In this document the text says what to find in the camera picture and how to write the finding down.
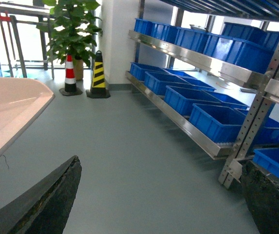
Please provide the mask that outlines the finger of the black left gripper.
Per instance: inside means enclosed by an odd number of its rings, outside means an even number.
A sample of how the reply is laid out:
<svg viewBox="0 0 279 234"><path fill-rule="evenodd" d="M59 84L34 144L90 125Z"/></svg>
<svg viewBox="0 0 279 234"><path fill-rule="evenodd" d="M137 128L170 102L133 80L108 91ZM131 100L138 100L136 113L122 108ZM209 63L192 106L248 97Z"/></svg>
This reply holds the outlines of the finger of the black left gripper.
<svg viewBox="0 0 279 234"><path fill-rule="evenodd" d="M0 209L0 234L61 234L67 224L82 167L73 156Z"/></svg>

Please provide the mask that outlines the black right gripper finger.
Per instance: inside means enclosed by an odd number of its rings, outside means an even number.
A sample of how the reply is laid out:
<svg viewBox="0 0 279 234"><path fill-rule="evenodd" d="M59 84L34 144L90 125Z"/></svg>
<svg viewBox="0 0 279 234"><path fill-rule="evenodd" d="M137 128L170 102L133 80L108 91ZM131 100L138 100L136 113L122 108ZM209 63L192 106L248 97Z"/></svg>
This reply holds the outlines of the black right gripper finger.
<svg viewBox="0 0 279 234"><path fill-rule="evenodd" d="M253 161L242 167L242 194L261 234L279 234L279 178Z"/></svg>

